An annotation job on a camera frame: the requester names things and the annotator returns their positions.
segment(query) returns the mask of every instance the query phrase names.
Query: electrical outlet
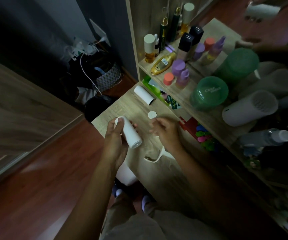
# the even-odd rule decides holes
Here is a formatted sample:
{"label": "electrical outlet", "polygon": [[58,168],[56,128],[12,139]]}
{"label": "electrical outlet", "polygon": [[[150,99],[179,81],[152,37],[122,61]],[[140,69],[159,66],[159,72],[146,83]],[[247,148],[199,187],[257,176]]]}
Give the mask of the electrical outlet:
{"label": "electrical outlet", "polygon": [[106,39],[105,39],[105,42],[106,42],[109,46],[111,46],[110,43],[109,43],[109,41],[108,41],[108,38],[107,38],[106,33],[105,33],[93,20],[90,19],[90,22],[92,23],[95,32],[96,32],[99,36],[101,36],[101,38],[105,37],[105,38],[106,38]]}

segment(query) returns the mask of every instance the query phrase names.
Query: hand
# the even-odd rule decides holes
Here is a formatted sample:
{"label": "hand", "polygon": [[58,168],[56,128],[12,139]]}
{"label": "hand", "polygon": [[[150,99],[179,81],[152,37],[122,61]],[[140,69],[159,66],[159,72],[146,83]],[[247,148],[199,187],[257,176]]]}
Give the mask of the hand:
{"label": "hand", "polygon": [[107,125],[102,160],[106,160],[117,171],[125,160],[129,146],[124,136],[122,136],[124,119],[119,118],[114,129],[115,120],[116,118],[111,120]]}
{"label": "hand", "polygon": [[172,152],[182,150],[183,146],[179,140],[177,122],[167,118],[154,118],[151,120],[150,133],[158,136],[165,149]]}

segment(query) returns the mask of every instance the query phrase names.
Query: dark wall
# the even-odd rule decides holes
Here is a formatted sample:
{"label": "dark wall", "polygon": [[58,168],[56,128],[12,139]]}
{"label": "dark wall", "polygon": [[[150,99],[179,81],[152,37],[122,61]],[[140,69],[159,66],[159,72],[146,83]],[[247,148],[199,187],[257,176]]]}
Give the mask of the dark wall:
{"label": "dark wall", "polygon": [[119,58],[126,70],[138,79],[125,0],[76,1],[91,30],[94,29],[89,19],[92,19],[107,34],[111,51]]}

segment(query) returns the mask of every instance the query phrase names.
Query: spray bottle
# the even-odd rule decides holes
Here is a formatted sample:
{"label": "spray bottle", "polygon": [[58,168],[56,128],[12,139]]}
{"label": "spray bottle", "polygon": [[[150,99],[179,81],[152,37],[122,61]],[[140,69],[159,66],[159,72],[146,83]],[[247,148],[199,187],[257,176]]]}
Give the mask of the spray bottle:
{"label": "spray bottle", "polygon": [[208,51],[207,55],[205,55],[202,58],[202,64],[203,65],[209,65],[211,63],[213,63],[214,60],[216,60],[216,58],[219,56],[219,54],[222,52],[223,50],[223,46],[224,46],[224,41],[225,41],[226,37],[223,36],[221,37],[221,39],[219,41],[217,41]]}

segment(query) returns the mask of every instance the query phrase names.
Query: paper roll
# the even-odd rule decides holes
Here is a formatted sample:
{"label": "paper roll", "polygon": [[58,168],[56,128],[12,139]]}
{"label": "paper roll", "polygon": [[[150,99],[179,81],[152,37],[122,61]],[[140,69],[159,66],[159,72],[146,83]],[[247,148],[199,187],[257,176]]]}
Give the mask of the paper roll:
{"label": "paper roll", "polygon": [[124,119],[123,134],[130,149],[134,149],[142,144],[142,138],[138,135],[130,121],[125,116],[119,116],[115,120],[116,125],[118,123],[118,118]]}
{"label": "paper roll", "polygon": [[281,7],[266,5],[266,4],[254,4],[250,2],[247,6],[244,16],[256,18],[256,19],[272,19],[277,16]]}
{"label": "paper roll", "polygon": [[150,95],[150,93],[147,92],[142,86],[137,86],[134,89],[134,92],[148,105],[151,105],[151,103],[155,100],[154,97]]}

